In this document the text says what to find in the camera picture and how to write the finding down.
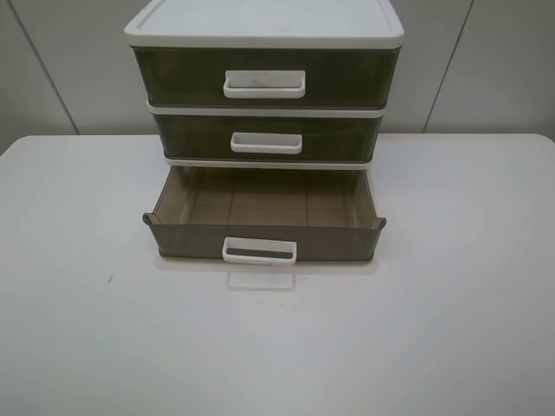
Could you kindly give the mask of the brown translucent bottom drawer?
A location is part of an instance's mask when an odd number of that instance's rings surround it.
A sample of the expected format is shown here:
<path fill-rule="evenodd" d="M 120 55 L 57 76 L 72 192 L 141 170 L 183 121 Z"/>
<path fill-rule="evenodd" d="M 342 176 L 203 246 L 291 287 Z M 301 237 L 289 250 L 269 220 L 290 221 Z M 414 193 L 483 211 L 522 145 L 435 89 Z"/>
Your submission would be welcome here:
<path fill-rule="evenodd" d="M 368 262 L 386 225 L 365 171 L 173 166 L 143 216 L 166 258 Z"/>

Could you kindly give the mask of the dark drawer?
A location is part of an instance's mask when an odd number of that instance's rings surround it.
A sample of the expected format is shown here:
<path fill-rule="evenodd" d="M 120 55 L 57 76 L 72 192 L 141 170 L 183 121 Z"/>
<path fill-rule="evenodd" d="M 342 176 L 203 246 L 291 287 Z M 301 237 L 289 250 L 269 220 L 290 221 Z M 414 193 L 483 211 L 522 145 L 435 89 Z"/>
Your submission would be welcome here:
<path fill-rule="evenodd" d="M 399 49 L 133 49 L 154 107 L 382 109 Z M 300 98 L 232 99 L 228 71 L 302 71 Z"/>
<path fill-rule="evenodd" d="M 230 115 L 154 117 L 175 160 L 361 164 L 372 160 L 382 119 Z"/>

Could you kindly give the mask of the white plastic drawer cabinet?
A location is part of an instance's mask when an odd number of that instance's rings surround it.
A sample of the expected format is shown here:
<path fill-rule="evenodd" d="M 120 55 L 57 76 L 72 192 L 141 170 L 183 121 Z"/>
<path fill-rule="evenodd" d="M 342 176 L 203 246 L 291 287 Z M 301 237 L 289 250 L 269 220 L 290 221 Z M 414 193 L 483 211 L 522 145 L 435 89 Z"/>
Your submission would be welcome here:
<path fill-rule="evenodd" d="M 152 1 L 124 30 L 135 47 L 179 49 L 399 49 L 404 29 L 388 1 Z M 228 71 L 232 99 L 300 98 L 302 71 Z M 382 109 L 291 107 L 154 107 L 169 115 L 382 119 Z M 359 170 L 361 164 L 175 160 L 172 166 Z"/>

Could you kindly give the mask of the dark middle drawer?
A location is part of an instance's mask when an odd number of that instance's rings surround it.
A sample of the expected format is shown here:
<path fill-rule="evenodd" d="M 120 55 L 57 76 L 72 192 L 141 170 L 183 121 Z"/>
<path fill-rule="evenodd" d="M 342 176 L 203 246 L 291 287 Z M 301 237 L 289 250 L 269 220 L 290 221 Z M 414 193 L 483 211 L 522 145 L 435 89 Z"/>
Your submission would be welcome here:
<path fill-rule="evenodd" d="M 382 119 L 230 115 L 154 117 L 175 160 L 361 164 L 372 160 Z"/>

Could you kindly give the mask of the dark top drawer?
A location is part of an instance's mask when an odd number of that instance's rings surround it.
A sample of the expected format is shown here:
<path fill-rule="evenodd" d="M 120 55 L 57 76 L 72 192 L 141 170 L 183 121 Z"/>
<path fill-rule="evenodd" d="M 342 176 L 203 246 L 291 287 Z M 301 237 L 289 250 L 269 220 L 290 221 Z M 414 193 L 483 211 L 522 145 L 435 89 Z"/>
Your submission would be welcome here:
<path fill-rule="evenodd" d="M 382 109 L 399 49 L 133 49 L 154 107 Z M 300 98 L 232 99 L 228 71 L 302 71 Z"/>

